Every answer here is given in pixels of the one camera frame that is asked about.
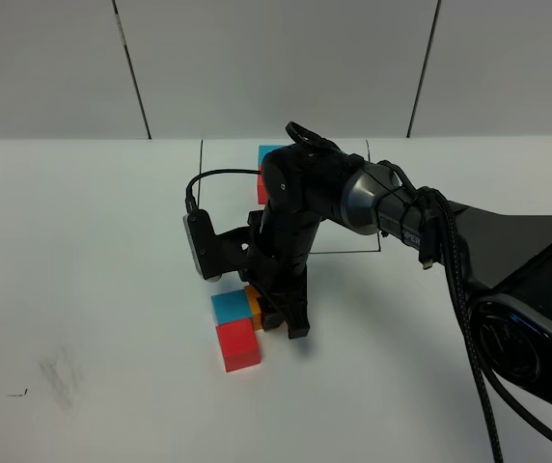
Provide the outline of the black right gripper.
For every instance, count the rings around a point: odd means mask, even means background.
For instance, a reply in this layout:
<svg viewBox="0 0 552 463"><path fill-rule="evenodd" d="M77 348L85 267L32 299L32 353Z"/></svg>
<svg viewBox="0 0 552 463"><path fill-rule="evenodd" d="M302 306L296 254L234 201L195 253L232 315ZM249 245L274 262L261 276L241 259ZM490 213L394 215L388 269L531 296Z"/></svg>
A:
<svg viewBox="0 0 552 463"><path fill-rule="evenodd" d="M290 339L308 335L306 262L321 221L321 215L312 211L289 214L272 206L249 213L244 277L261 294L264 331L285 321ZM264 295L275 299L279 313Z"/></svg>

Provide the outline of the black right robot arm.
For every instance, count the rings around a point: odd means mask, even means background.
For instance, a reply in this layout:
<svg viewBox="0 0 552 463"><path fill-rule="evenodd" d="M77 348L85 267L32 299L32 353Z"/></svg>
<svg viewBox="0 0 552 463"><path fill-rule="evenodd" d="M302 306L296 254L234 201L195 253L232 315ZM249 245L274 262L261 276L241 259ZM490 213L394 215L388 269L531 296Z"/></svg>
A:
<svg viewBox="0 0 552 463"><path fill-rule="evenodd" d="M552 404L552 216L502 215L415 187L388 161L347 154L298 123L288 146L262 160L267 200L253 223L245 277L298 337L308 333L306 261L324 220L393 236L424 268L444 267L464 299L461 325L485 364Z"/></svg>

